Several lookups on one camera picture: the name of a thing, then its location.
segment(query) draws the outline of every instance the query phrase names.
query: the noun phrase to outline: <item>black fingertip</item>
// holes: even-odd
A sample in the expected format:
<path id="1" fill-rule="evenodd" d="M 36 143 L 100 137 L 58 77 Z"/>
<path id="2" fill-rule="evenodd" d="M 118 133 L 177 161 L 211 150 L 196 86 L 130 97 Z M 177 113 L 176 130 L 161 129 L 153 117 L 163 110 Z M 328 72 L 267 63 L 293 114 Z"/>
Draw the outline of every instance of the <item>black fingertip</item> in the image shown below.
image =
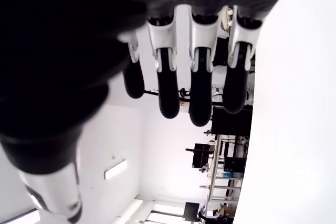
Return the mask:
<path id="1" fill-rule="evenodd" d="M 124 84 L 127 94 L 134 99 L 142 97 L 145 92 L 145 84 L 140 66 L 140 60 L 130 64 L 123 70 Z"/>
<path id="2" fill-rule="evenodd" d="M 159 84 L 159 106 L 165 118 L 172 119 L 180 111 L 179 89 L 176 71 L 169 68 L 169 49 L 161 48 L 162 71 L 157 73 Z"/>
<path id="3" fill-rule="evenodd" d="M 191 72 L 190 119 L 198 127 L 206 125 L 211 117 L 212 73 L 206 70 L 207 48 L 199 48 L 198 71 Z"/>
<path id="4" fill-rule="evenodd" d="M 223 90 L 223 106 L 227 113 L 237 114 L 246 101 L 248 71 L 245 70 L 246 43 L 240 43 L 238 62 L 235 68 L 227 67 Z"/>

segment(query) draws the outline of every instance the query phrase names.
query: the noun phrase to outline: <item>robotic hand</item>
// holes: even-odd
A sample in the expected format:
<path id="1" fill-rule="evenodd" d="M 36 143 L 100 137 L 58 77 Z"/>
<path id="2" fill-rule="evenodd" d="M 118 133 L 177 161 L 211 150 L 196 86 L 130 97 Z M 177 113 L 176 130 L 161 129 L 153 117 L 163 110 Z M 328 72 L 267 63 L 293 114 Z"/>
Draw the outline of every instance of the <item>robotic hand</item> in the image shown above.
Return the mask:
<path id="1" fill-rule="evenodd" d="M 195 125 L 211 114 L 211 73 L 218 14 L 234 6 L 223 104 L 237 113 L 263 20 L 277 0 L 2 0 L 0 13 L 0 139 L 34 203 L 77 223 L 77 140 L 103 104 L 108 80 L 123 71 L 128 94 L 144 83 L 136 28 L 147 22 L 163 115 L 179 110 L 175 6 L 189 4 Z M 128 38 L 118 36 L 130 32 Z"/>

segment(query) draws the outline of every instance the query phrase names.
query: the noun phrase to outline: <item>window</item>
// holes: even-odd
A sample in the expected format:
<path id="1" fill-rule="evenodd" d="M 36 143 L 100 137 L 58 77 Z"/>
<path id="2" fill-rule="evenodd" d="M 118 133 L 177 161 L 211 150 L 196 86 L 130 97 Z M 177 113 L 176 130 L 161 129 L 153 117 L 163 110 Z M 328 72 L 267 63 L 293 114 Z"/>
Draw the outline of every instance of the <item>window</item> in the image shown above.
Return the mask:
<path id="1" fill-rule="evenodd" d="M 152 211 L 146 222 L 159 224 L 189 224 L 190 221 L 184 221 L 182 215 L 168 214 L 166 212 Z"/>
<path id="2" fill-rule="evenodd" d="M 37 209 L 28 211 L 2 224 L 36 224 L 40 221 L 40 214 Z"/>
<path id="3" fill-rule="evenodd" d="M 189 224 L 190 221 L 183 220 L 184 208 L 155 204 L 153 211 L 146 220 L 147 223 L 158 224 Z"/>

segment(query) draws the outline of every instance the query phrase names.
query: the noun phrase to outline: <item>metal frame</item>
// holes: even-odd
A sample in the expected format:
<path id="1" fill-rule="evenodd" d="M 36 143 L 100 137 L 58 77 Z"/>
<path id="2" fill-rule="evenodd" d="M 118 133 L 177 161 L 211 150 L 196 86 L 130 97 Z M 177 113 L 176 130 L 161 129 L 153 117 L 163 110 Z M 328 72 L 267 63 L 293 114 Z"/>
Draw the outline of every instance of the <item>metal frame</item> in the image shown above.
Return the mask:
<path id="1" fill-rule="evenodd" d="M 214 150 L 214 157 L 211 163 L 211 167 L 209 169 L 209 174 L 208 177 L 210 178 L 211 182 L 210 185 L 205 186 L 205 185 L 200 185 L 200 188 L 208 189 L 208 194 L 206 197 L 206 202 L 205 206 L 203 209 L 203 215 L 206 216 L 207 209 L 208 209 L 208 204 L 211 201 L 220 201 L 222 203 L 227 203 L 227 204 L 235 204 L 238 203 L 238 200 L 232 200 L 231 197 L 216 197 L 213 196 L 214 189 L 227 189 L 227 190 L 240 190 L 240 187 L 235 187 L 235 186 L 216 186 L 216 180 L 217 179 L 228 179 L 228 180 L 242 180 L 242 178 L 226 178 L 226 177 L 217 177 L 217 169 L 218 169 L 218 161 L 219 161 L 219 152 L 220 152 L 220 145 L 223 141 L 220 139 L 220 137 L 217 138 L 216 145 L 215 145 L 215 150 Z"/>

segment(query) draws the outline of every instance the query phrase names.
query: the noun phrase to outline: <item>white surface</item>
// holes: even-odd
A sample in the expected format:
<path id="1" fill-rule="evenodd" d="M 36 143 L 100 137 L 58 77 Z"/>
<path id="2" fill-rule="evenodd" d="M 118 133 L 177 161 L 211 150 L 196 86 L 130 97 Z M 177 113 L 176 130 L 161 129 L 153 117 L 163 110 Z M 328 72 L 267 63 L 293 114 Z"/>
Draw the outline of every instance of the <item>white surface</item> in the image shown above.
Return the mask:
<path id="1" fill-rule="evenodd" d="M 334 0 L 280 0 L 266 19 L 234 224 L 336 223 L 335 13 Z"/>
<path id="2" fill-rule="evenodd" d="M 173 202 L 205 200 L 207 191 L 199 186 L 208 183 L 207 177 L 192 168 L 193 153 L 185 149 L 210 141 L 203 132 L 211 123 L 196 127 L 187 113 L 170 120 L 147 110 L 143 125 L 141 196 Z"/>
<path id="3" fill-rule="evenodd" d="M 29 214 L 22 216 L 21 218 L 8 222 L 7 224 L 36 224 L 39 221 L 40 221 L 40 214 L 38 213 L 38 210 L 36 210 L 34 212 L 30 212 Z"/>
<path id="4" fill-rule="evenodd" d="M 122 162 L 120 162 L 118 165 L 108 169 L 107 171 L 104 172 L 104 178 L 110 179 L 114 176 L 117 176 L 118 174 L 120 174 L 123 170 L 127 169 L 127 160 L 124 160 Z"/>

